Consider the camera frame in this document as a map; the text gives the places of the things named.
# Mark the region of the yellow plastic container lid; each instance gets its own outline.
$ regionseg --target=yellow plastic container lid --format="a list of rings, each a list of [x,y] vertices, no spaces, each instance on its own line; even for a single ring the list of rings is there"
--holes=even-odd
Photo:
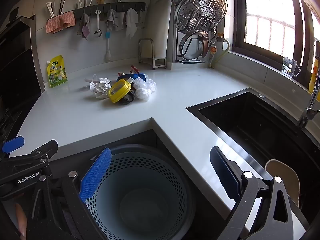
[[[126,94],[129,93],[130,89],[131,84],[124,79],[120,79],[108,92],[111,102],[116,103],[120,101]]]

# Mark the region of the metal screw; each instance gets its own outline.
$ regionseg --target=metal screw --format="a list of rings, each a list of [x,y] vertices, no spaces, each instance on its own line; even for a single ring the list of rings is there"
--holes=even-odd
[[[246,172],[244,173],[244,176],[245,176],[246,178],[248,178],[248,179],[251,179],[251,178],[253,177],[253,174],[252,174],[250,171],[246,171]]]
[[[69,177],[70,178],[74,178],[75,176],[77,176],[77,172],[76,171],[70,171],[69,172]]]
[[[282,182],[282,179],[278,176],[275,176],[275,181],[278,182],[278,183],[281,183]]]
[[[39,178],[39,181],[41,181],[41,182],[45,181],[46,178],[47,178],[46,175],[41,175]]]

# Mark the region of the chrome faucet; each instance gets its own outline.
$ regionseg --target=chrome faucet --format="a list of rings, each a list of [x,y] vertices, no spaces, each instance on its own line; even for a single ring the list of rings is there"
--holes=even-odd
[[[316,42],[316,58],[318,59],[318,61],[320,63],[320,42],[319,41]],[[306,127],[308,121],[311,121],[316,116],[316,114],[320,113],[320,110],[315,111],[312,109],[315,102],[316,102],[319,90],[320,90],[320,71],[318,69],[316,83],[315,83],[315,87],[312,92],[311,99],[309,101],[307,108],[303,111],[303,113],[298,121],[298,124],[297,124],[298,127],[300,127],[301,129],[304,129]]]

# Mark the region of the window frame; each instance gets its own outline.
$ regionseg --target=window frame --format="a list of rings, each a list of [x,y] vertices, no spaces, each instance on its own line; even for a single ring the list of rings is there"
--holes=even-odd
[[[309,65],[309,51],[311,49],[310,41],[314,39],[311,37],[313,34],[313,24],[311,11],[303,0],[301,0],[303,15],[305,21],[305,32],[303,33],[303,20],[302,20],[302,11],[300,7],[299,0],[292,0],[294,8],[294,17],[295,17],[295,45],[293,52],[293,59],[298,62],[298,65],[301,63],[303,56],[303,64],[301,67],[301,73],[297,77],[293,77],[296,81],[301,83],[303,86],[308,87],[311,73],[308,70]],[[246,31],[246,0],[235,0],[235,23],[234,23],[234,36],[232,51],[240,53],[242,55],[251,57],[258,61],[261,61],[279,71],[282,70],[283,56],[276,54],[270,50],[261,48],[259,46],[249,44],[244,42],[245,31]],[[305,37],[305,49],[303,51],[303,39]]]

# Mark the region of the black sink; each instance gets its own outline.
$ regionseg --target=black sink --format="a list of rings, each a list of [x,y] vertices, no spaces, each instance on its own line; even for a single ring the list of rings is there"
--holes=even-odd
[[[299,208],[309,223],[320,210],[320,146],[297,121],[252,89],[187,108],[264,179],[268,160],[290,166],[300,180]]]

